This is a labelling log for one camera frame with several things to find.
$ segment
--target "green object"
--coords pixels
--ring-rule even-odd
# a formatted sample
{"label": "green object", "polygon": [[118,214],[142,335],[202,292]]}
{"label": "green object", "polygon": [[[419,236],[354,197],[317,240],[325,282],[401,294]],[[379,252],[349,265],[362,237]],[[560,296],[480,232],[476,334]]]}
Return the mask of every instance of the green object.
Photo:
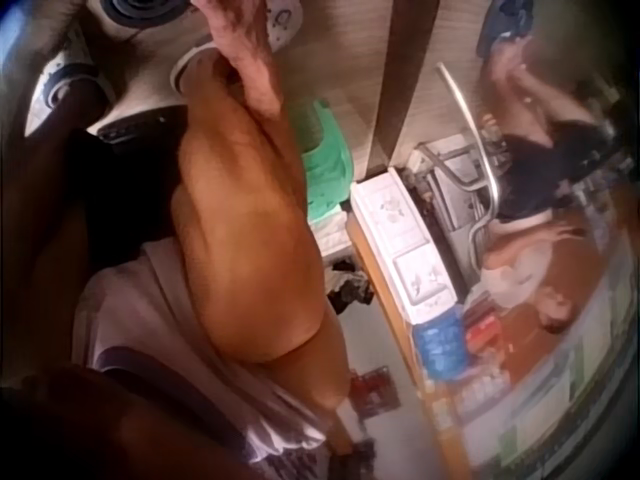
{"label": "green object", "polygon": [[353,159],[342,131],[325,100],[313,102],[313,111],[319,122],[320,143],[302,154],[307,176],[307,199],[311,222],[322,218],[340,202],[349,198],[353,181]]}

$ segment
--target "hand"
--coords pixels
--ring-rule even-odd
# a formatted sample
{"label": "hand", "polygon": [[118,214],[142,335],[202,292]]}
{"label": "hand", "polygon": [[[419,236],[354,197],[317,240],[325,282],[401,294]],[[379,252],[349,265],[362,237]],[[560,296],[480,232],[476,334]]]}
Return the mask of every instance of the hand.
{"label": "hand", "polygon": [[578,228],[569,225],[566,222],[553,222],[541,226],[534,235],[536,239],[543,242],[555,243],[560,240],[574,239],[581,240],[583,235],[577,233]]}
{"label": "hand", "polygon": [[506,81],[512,72],[523,65],[524,47],[532,37],[516,38],[513,41],[498,41],[491,51],[489,71],[494,82]]}
{"label": "hand", "polygon": [[239,58],[270,53],[265,0],[191,0],[207,18],[220,53]]}

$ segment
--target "thigh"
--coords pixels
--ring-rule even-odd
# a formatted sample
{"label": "thigh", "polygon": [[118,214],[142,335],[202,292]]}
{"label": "thigh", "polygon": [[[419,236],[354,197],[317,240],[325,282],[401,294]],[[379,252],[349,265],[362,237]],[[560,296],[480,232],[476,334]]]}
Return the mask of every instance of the thigh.
{"label": "thigh", "polygon": [[349,393],[350,374],[342,330],[329,302],[314,337],[264,366],[276,383],[305,405],[324,413],[335,411]]}
{"label": "thigh", "polygon": [[88,278],[84,211],[76,204],[38,253],[12,314],[2,318],[4,380],[70,360],[76,302]]}

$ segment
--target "white box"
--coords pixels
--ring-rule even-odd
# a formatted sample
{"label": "white box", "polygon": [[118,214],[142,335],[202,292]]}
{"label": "white box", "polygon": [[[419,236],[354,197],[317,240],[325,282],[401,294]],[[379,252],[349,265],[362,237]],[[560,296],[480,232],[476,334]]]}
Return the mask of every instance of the white box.
{"label": "white box", "polygon": [[351,206],[407,322],[428,322],[455,305],[442,258],[395,169],[354,183]]}

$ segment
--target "dark clothing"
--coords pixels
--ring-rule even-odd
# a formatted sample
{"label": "dark clothing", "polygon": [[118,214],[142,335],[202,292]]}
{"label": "dark clothing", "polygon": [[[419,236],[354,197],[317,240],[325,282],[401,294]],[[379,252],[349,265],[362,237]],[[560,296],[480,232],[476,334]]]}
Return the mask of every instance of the dark clothing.
{"label": "dark clothing", "polygon": [[560,183],[576,183],[591,174],[608,144],[597,127],[581,122],[556,123],[551,135],[552,148],[505,135],[511,166],[501,178],[498,220],[520,220],[552,208]]}

